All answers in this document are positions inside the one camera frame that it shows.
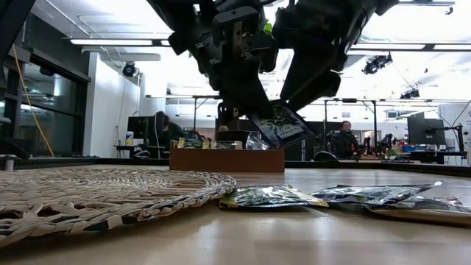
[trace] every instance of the security camera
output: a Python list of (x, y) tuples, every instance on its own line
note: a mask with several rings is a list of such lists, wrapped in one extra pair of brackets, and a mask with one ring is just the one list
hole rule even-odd
[(123, 67), (123, 75), (126, 77), (135, 77), (139, 74), (139, 69), (135, 67), (135, 62), (126, 62)]

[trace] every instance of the round woven mat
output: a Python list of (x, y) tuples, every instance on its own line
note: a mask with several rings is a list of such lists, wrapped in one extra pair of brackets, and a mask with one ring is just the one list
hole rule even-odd
[(0, 247), (27, 237), (134, 224), (231, 192), (222, 174), (132, 169), (0, 172)]

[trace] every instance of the woven placemat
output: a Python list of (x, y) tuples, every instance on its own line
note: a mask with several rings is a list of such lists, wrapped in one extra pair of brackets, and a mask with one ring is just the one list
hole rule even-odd
[(231, 192), (226, 175), (133, 169), (0, 172), (0, 247), (28, 237), (108, 230), (199, 207)]

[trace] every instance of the ceiling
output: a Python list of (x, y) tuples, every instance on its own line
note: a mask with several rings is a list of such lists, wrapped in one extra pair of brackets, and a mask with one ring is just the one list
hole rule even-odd
[[(286, 6), (286, 2), (265, 8), (270, 22), (275, 21), (277, 8)], [(455, 2), (454, 12), (450, 15), (445, 15), (448, 7), (394, 7), (382, 17), (371, 17), (361, 39), (388, 43), (471, 43), (471, 31), (463, 30), (471, 13), (471, 1)], [(166, 38), (171, 34), (146, 0), (37, 0), (32, 11), (70, 38)], [(102, 57), (112, 57), (116, 64), (119, 56), (127, 53), (159, 54), (160, 64), (165, 67), (147, 66), (146, 69), (154, 73), (165, 71), (172, 93), (212, 93), (206, 79), (197, 71), (196, 61), (188, 53), (177, 57), (170, 48), (117, 48), (108, 49)], [(365, 75), (361, 69), (372, 55), (350, 56), (341, 76), (338, 96), (399, 98), (410, 88), (410, 83), (427, 91), (438, 91), (429, 93), (438, 97), (440, 90), (433, 88), (443, 83), (440, 80), (450, 79), (450, 74), (467, 73), (471, 68), (471, 53), (392, 52), (392, 65), (378, 74)], [(269, 96), (279, 94), (291, 58), (292, 51), (280, 51), (275, 71), (261, 75)]]

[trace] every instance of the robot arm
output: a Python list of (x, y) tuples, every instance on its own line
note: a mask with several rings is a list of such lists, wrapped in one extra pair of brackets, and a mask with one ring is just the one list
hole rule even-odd
[[(239, 115), (272, 109), (258, 74), (273, 71), (278, 49), (293, 49), (280, 98), (299, 110), (321, 96), (335, 96), (347, 52), (374, 13), (399, 0), (289, 0), (278, 9), (271, 34), (260, 0), (147, 0), (174, 30), (169, 43), (189, 51), (227, 106)], [(199, 5), (199, 12), (194, 5)]]

